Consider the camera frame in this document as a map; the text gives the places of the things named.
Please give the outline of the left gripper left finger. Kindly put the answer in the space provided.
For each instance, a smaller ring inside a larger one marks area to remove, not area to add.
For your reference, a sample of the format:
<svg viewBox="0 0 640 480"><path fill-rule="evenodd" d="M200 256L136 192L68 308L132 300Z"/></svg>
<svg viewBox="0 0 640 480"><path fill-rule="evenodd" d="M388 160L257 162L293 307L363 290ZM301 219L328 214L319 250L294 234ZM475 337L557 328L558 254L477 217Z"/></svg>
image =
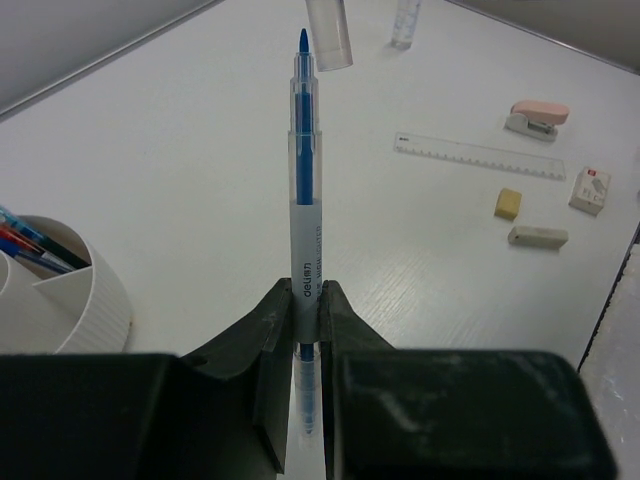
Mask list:
<svg viewBox="0 0 640 480"><path fill-rule="evenodd" d="M5 479L273 479L285 467L292 291L196 350L5 355Z"/></svg>

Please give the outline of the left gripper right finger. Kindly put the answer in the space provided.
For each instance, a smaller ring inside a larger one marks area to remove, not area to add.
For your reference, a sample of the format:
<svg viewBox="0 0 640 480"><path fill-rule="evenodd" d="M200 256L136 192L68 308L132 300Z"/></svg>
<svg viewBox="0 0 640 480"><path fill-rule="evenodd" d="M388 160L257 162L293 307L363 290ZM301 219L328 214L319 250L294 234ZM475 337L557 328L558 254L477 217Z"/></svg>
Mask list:
<svg viewBox="0 0 640 480"><path fill-rule="evenodd" d="M340 284L319 306L330 479L612 479L584 383L536 350L400 349Z"/></svg>

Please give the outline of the dark blue pen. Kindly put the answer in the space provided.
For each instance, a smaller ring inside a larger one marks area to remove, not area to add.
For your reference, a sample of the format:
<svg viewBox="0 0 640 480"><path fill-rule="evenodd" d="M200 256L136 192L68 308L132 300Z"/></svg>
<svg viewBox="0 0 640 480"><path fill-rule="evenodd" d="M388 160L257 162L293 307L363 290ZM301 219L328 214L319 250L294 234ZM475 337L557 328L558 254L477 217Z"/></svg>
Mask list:
<svg viewBox="0 0 640 480"><path fill-rule="evenodd" d="M18 244L8 240L1 239L1 250L12 258L20 258L30 262L31 264L43 267L57 274L66 274L73 271L71 267L65 267L55 261L45 259L42 255L30 252L21 248Z"/></svg>

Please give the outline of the clear blue pen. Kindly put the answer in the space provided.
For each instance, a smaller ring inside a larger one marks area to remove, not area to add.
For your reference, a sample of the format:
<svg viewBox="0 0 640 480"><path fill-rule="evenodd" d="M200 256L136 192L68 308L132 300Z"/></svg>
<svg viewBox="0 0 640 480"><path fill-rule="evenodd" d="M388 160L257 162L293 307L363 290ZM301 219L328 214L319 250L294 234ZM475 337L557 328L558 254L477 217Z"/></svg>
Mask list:
<svg viewBox="0 0 640 480"><path fill-rule="evenodd" d="M322 291L322 134L318 81L309 35L300 32L290 80L289 219L293 322L296 350L295 392L302 434L317 432L316 343Z"/></svg>

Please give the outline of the blue crayon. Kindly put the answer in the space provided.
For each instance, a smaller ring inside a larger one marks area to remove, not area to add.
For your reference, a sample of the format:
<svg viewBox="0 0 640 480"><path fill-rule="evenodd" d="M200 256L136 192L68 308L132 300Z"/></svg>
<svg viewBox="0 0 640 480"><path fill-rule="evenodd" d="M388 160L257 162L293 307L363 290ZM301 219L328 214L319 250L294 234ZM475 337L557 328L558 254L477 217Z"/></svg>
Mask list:
<svg viewBox="0 0 640 480"><path fill-rule="evenodd" d="M1 207L1 223L6 224L10 229L22 235L41 250L52 254L57 259L75 269L85 268L89 263L71 252L69 249L53 240L51 237L40 232L32 225L10 212L7 208Z"/></svg>

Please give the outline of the clear pen cap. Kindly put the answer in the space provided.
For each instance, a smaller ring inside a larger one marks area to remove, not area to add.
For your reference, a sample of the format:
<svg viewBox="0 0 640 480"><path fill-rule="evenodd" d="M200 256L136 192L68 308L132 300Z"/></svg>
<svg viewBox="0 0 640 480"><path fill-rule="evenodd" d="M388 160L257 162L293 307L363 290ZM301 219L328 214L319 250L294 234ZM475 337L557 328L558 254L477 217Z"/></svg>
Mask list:
<svg viewBox="0 0 640 480"><path fill-rule="evenodd" d="M344 0L306 0L317 69L335 71L353 64Z"/></svg>

